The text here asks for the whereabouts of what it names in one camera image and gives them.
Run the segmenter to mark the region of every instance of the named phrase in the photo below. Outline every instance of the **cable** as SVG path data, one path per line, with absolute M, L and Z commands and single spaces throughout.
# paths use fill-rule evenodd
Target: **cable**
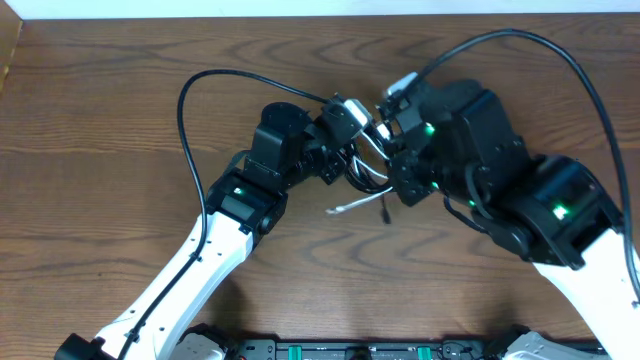
M 432 63 L 425 66 L 424 69 L 420 71 L 418 76 L 416 76 L 416 78 L 413 79 L 403 90 L 397 92 L 397 95 L 393 94 L 389 97 L 389 100 L 386 104 L 387 109 L 392 111 L 396 109 L 400 104 L 400 101 L 404 99 L 407 94 L 409 94 L 409 92 L 420 81 L 422 81 L 425 76 L 429 75 L 433 70 L 435 70 L 438 66 L 442 65 L 447 60 L 475 45 L 478 45 L 490 39 L 504 36 L 514 36 L 528 39 L 554 51 L 569 64 L 569 66 L 578 76 L 580 82 L 582 82 L 582 85 L 589 94 L 589 97 L 591 98 L 591 101 L 593 102 L 593 105 L 596 108 L 598 115 L 600 116 L 600 122 L 602 123 L 602 128 L 604 129 L 605 135 L 607 136 L 607 141 L 609 142 L 609 147 L 611 148 L 611 156 L 613 157 L 613 163 L 616 168 L 623 213 L 622 236 L 624 239 L 624 256 L 627 265 L 627 271 L 629 273 L 629 278 L 631 279 L 631 285 L 636 294 L 636 297 L 638 298 L 638 302 L 635 302 L 634 306 L 640 305 L 640 280 L 638 279 L 636 264 L 633 257 L 634 245 L 632 237 L 633 223 L 631 217 L 631 197 L 629 195 L 629 186 L 627 184 L 627 175 L 624 169 L 622 153 L 620 152 L 620 147 L 618 146 L 618 140 L 616 139 L 613 125 L 611 124 L 611 119 L 607 114 L 600 95 L 598 95 L 598 92 L 593 87 L 591 80 L 584 72 L 580 64 L 578 64 L 578 62 L 565 49 L 540 35 L 536 35 L 534 33 L 523 30 L 502 29 L 475 36 L 447 51 L 446 53 L 438 56 Z
M 381 179 L 389 179 L 389 177 L 387 175 L 381 174 L 379 172 L 377 172 L 376 170 L 374 170 L 371 166 L 369 166 L 367 163 L 365 163 L 364 161 L 360 160 L 357 157 L 353 158 L 353 162 L 356 164 L 356 168 L 355 170 L 358 171 L 358 165 L 364 167 L 365 169 L 367 169 L 370 173 L 372 173 L 373 175 L 381 178 Z
M 243 77 L 247 77 L 247 78 L 250 78 L 250 79 L 262 81 L 262 82 L 264 82 L 266 84 L 273 85 L 273 86 L 275 86 L 277 88 L 280 88 L 282 90 L 288 91 L 288 92 L 296 94 L 296 95 L 300 95 L 302 97 L 306 97 L 306 98 L 311 99 L 311 100 L 315 100 L 315 101 L 321 102 L 323 104 L 326 104 L 328 102 L 327 99 L 323 99 L 323 98 L 321 98 L 319 96 L 315 96 L 315 95 L 309 94 L 309 93 L 304 92 L 302 90 L 298 90 L 296 88 L 293 88 L 293 87 L 281 84 L 281 83 L 279 83 L 277 81 L 271 80 L 271 79 L 266 78 L 264 76 L 260 76 L 260 75 L 253 74 L 253 73 L 246 72 L 246 71 L 228 70 L 228 69 L 205 70 L 205 71 L 202 71 L 202 72 L 199 72 L 199 73 L 193 75 L 191 78 L 189 78 L 189 80 L 187 80 L 187 82 L 182 87 L 182 91 L 180 91 L 180 96 L 178 97 L 177 123 L 178 123 L 178 134 L 180 135 L 180 142 L 182 143 L 182 149 L 184 150 L 184 155 L 185 155 L 185 157 L 187 159 L 187 163 L 189 164 L 189 169 L 191 170 L 191 176 L 193 177 L 193 181 L 194 181 L 194 183 L 196 185 L 196 189 L 198 190 L 198 198 L 200 200 L 200 210 L 201 210 L 201 217 L 202 217 L 202 221 L 201 221 L 201 223 L 202 223 L 202 232 L 200 233 L 200 242 L 198 243 L 198 246 L 197 246 L 196 250 L 189 257 L 189 260 L 187 260 L 187 262 L 184 264 L 184 266 L 176 273 L 176 275 L 173 277 L 173 279 L 171 279 L 171 281 L 169 281 L 167 286 L 165 286 L 165 288 L 162 289 L 160 294 L 158 294 L 158 296 L 155 298 L 155 300 L 153 300 L 151 305 L 149 305 L 149 307 L 144 312 L 144 314 L 142 314 L 142 316 L 140 317 L 140 319 L 138 320 L 136 325 L 133 327 L 133 329 L 131 329 L 131 331 L 129 331 L 129 333 L 127 334 L 127 340 L 125 341 L 124 345 L 122 346 L 122 349 L 120 350 L 120 354 L 118 355 L 118 360 L 123 360 L 125 358 L 125 356 L 127 355 L 127 352 L 129 351 L 129 348 L 131 347 L 131 344 L 133 343 L 133 341 L 135 341 L 138 338 L 138 334 L 140 333 L 140 329 L 144 326 L 144 324 L 146 323 L 147 319 L 149 318 L 149 316 L 151 315 L 153 310 L 155 310 L 155 308 L 158 306 L 158 304 L 160 304 L 162 299 L 164 299 L 164 297 L 169 293 L 169 291 L 171 291 L 173 286 L 180 280 L 182 275 L 184 275 L 184 273 L 187 272 L 187 270 L 191 267 L 191 265 L 200 257 L 200 253 L 202 252 L 202 248 L 204 247 L 204 245 L 206 243 L 206 238 L 207 238 L 206 199 L 205 199 L 205 196 L 204 196 L 204 191 L 202 189 L 202 183 L 200 182 L 200 176 L 198 175 L 198 171 L 196 169 L 196 164 L 193 161 L 193 157 L 191 155 L 191 150 L 189 149 L 189 143 L 187 141 L 187 134 L 186 134 L 186 132 L 184 130 L 184 119 L 183 119 L 183 115 L 184 114 L 183 113 L 184 113 L 184 101 L 185 101 L 185 98 L 187 96 L 187 92 L 189 91 L 189 88 L 191 88 L 191 85 L 193 85 L 193 83 L 195 83 L 198 79 L 201 79 L 203 77 L 210 76 L 210 75 L 243 76 Z
M 389 160 L 389 157 L 387 156 L 387 154 L 384 153 L 384 151 L 382 151 L 382 149 L 380 149 L 378 147 L 378 145 L 373 142 L 373 139 L 371 137 L 369 137 L 369 135 L 365 134 L 364 132 L 360 134 L 362 137 L 364 137 L 365 139 L 367 139 L 367 141 L 369 142 L 369 144 L 371 144 L 371 146 L 376 150 L 376 152 L 378 152 L 378 154 L 380 154 L 380 157 L 382 157 L 385 160 Z
M 444 208 L 447 209 L 449 214 L 455 216 L 455 218 L 460 220 L 460 221 L 462 221 L 463 224 L 467 225 L 468 227 L 472 228 L 473 230 L 475 230 L 475 231 L 477 231 L 477 232 L 479 232 L 481 234 L 488 234 L 489 233 L 482 226 L 476 224 L 473 220 L 469 219 L 468 217 L 464 216 L 461 212 L 459 212 L 456 209 L 454 209 L 451 206 L 451 202 L 449 201 L 449 197 L 448 196 L 445 196 L 442 199 L 442 202 L 444 203 Z
M 492 220 L 493 216 L 489 214 L 489 212 L 484 208 L 484 202 L 480 198 L 480 194 L 478 193 L 478 189 L 476 188 L 476 183 L 473 181 L 473 173 L 478 168 L 478 164 L 469 163 L 464 167 L 464 180 L 467 183 L 467 191 L 469 191 L 469 195 L 471 195 L 471 199 L 478 209 L 478 212 L 485 217 L 485 219 Z
M 362 198 L 360 200 L 356 200 L 356 201 L 354 201 L 352 203 L 349 203 L 347 205 L 341 205 L 341 206 L 336 206 L 333 209 L 327 209 L 326 212 L 327 212 L 327 214 L 330 214 L 330 215 L 337 215 L 337 214 L 343 213 L 343 212 L 345 212 L 347 210 L 353 209 L 354 207 L 360 206 L 362 204 L 366 204 L 371 200 L 375 200 L 375 199 L 379 198 L 380 196 L 384 195 L 385 193 L 391 191 L 392 189 L 393 189 L 393 187 L 389 186 L 387 189 L 385 189 L 385 190 L 383 190 L 383 191 L 381 191 L 381 192 L 379 192 L 377 194 L 373 194 L 373 195 L 367 196 L 366 198 Z

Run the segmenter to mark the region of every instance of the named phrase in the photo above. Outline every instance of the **white wall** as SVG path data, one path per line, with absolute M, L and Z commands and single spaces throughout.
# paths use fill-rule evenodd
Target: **white wall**
M 640 0 L 5 0 L 23 19 L 638 12 Z

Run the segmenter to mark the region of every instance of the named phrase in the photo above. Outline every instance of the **table surface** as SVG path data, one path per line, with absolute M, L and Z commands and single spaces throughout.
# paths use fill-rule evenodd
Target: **table surface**
M 146 288 L 198 215 L 175 124 L 178 92 L 209 68 L 254 71 L 369 107 L 383 88 L 480 32 L 518 27 L 566 46 L 614 121 L 640 194 L 640 16 L 523 15 L 31 21 L 0 100 L 0 357 L 51 358 L 93 336 Z M 618 199 L 605 137 L 571 70 L 520 39 L 483 44 L 431 77 L 476 78 L 501 97 L 532 153 L 564 153 Z M 250 80 L 194 85 L 185 121 L 205 187 L 250 146 L 260 111 L 291 101 Z M 340 216 L 344 180 L 294 188 L 284 218 L 196 322 L 281 338 L 495 336 L 522 323 L 591 338 L 530 264 L 453 219 L 433 195 Z M 634 219 L 640 223 L 634 203 Z

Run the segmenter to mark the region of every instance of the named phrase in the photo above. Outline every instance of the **wood grain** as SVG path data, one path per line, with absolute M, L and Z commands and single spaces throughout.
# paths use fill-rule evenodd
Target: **wood grain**
M 388 84 L 476 33 L 517 26 L 579 59 L 608 106 L 634 199 L 640 190 L 640 16 L 415 16 L 32 21 L 0 100 L 0 357 L 51 358 L 93 336 L 178 249 L 198 214 L 176 133 L 182 84 L 207 68 L 255 71 L 371 106 Z M 605 138 L 554 55 L 521 40 L 474 48 L 432 77 L 473 77 L 501 97 L 532 152 L 592 168 L 617 199 Z M 187 131 L 202 181 L 250 145 L 262 107 L 306 100 L 249 80 L 196 84 Z M 466 229 L 432 196 L 339 217 L 345 181 L 291 191 L 285 217 L 196 321 L 282 338 L 494 336 L 523 323 L 591 338 L 534 269 Z M 634 219 L 640 209 L 634 202 Z

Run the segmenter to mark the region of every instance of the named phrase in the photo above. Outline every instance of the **green terminal block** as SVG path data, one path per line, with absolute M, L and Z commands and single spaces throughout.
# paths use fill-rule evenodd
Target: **green terminal block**
M 302 346 L 289 346 L 289 360 L 302 360 Z
M 289 360 L 291 360 L 291 348 L 289 348 Z M 418 360 L 433 360 L 431 358 L 431 348 L 426 346 L 419 347 Z

